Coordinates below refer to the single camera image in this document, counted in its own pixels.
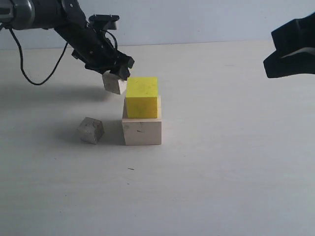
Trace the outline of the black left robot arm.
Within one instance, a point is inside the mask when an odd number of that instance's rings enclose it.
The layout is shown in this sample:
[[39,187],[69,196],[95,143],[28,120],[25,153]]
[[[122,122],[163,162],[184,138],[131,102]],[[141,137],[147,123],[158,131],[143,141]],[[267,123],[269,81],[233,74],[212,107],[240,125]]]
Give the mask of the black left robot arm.
[[76,0],[2,0],[0,27],[15,30],[53,29],[67,45],[72,56],[85,68],[99,74],[109,72],[126,81],[134,59],[118,50],[116,38],[106,37],[116,30],[118,15],[94,14],[87,18]]

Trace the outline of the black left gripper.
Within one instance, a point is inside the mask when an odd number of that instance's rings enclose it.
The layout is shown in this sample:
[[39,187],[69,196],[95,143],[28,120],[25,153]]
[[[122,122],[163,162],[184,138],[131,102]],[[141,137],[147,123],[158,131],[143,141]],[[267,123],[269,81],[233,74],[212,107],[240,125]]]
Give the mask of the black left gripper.
[[112,45],[102,31],[92,28],[77,29],[72,45],[72,56],[85,64],[85,68],[103,74],[107,71],[117,80],[127,81],[134,59]]

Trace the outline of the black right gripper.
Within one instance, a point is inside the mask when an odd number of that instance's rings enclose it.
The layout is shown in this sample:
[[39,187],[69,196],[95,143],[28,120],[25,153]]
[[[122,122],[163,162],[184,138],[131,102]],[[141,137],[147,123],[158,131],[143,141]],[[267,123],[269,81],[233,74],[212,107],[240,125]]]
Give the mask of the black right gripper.
[[268,78],[315,74],[315,13],[293,19],[271,32],[276,50],[264,61]]

